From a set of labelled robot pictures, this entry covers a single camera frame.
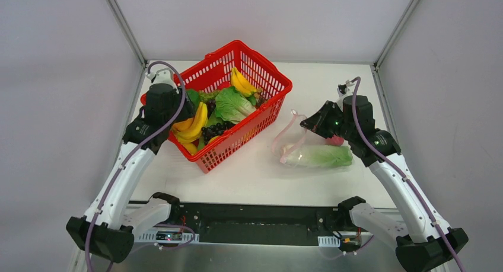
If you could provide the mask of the red apple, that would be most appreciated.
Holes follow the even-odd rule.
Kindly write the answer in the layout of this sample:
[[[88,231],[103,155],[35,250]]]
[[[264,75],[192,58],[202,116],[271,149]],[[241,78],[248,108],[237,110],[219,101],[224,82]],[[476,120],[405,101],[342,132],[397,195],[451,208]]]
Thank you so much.
[[[342,146],[345,140],[342,137],[334,135],[331,138],[326,139],[326,144],[331,146]]]

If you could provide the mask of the green napa cabbage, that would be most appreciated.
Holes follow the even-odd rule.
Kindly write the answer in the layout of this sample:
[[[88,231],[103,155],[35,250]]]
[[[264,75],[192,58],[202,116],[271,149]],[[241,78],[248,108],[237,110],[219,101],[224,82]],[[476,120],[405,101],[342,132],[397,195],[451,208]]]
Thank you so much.
[[[290,151],[293,144],[283,147],[282,164],[310,168],[339,168],[352,165],[353,155],[346,146],[303,145]]]

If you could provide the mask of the clear zip top bag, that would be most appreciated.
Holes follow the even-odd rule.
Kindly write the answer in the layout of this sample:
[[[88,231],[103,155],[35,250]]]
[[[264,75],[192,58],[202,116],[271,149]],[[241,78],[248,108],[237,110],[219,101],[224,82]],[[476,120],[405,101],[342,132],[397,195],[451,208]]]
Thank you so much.
[[[300,126],[305,115],[295,110],[291,113],[292,119],[271,145],[281,164],[305,168],[343,168],[353,164],[353,155],[343,138],[320,138]]]

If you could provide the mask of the red plastic shopping basket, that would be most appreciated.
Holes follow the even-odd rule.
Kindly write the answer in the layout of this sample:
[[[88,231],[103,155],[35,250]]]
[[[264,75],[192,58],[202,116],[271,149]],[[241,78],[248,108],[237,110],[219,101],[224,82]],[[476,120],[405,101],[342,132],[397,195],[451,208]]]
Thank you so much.
[[[263,89],[265,102],[251,115],[223,135],[192,155],[170,133],[168,140],[175,144],[182,155],[195,162],[202,172],[208,173],[233,152],[246,144],[278,117],[292,82],[277,67],[259,52],[240,40],[233,40],[208,53],[205,58],[181,74],[188,89],[215,91],[217,86],[231,78],[231,69],[236,67],[254,86]]]

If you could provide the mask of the dark purple grape bunch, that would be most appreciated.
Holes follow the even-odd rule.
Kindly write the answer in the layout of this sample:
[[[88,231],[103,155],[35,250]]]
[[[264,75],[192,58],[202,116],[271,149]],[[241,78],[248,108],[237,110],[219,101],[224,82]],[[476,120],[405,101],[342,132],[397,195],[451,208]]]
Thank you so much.
[[[211,139],[224,134],[226,130],[230,130],[235,126],[230,121],[217,122],[216,124],[202,128],[202,137],[205,143],[209,143]]]

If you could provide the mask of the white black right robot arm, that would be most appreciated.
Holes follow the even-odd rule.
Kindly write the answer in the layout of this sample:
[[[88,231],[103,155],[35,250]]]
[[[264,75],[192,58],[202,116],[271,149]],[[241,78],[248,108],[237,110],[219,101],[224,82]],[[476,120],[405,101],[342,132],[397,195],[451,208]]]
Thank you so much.
[[[395,253],[405,271],[431,271],[450,260],[468,243],[462,228],[452,228],[438,213],[409,171],[393,136],[376,128],[373,105],[366,96],[326,101],[300,123],[323,138],[339,136],[381,182],[403,223],[376,211],[359,196],[338,204],[337,223],[373,234]]]

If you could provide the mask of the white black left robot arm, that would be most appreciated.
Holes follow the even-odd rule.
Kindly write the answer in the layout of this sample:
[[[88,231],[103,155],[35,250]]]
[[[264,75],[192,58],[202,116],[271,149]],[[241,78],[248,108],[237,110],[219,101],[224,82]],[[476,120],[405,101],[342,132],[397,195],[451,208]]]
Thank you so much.
[[[166,193],[154,193],[147,204],[129,214],[125,211],[144,171],[168,139],[171,126],[194,114],[195,106],[184,87],[167,83],[150,86],[146,104],[126,128],[103,188],[83,216],[70,217],[66,224],[66,231],[87,258],[121,263],[136,237],[158,223],[174,227],[180,222],[180,201]]]

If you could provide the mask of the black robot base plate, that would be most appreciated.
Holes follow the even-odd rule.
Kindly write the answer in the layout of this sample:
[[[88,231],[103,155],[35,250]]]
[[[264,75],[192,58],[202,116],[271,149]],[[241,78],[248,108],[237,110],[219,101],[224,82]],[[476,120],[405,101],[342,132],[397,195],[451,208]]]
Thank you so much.
[[[364,230],[335,207],[183,203],[138,242],[336,247],[355,251]]]

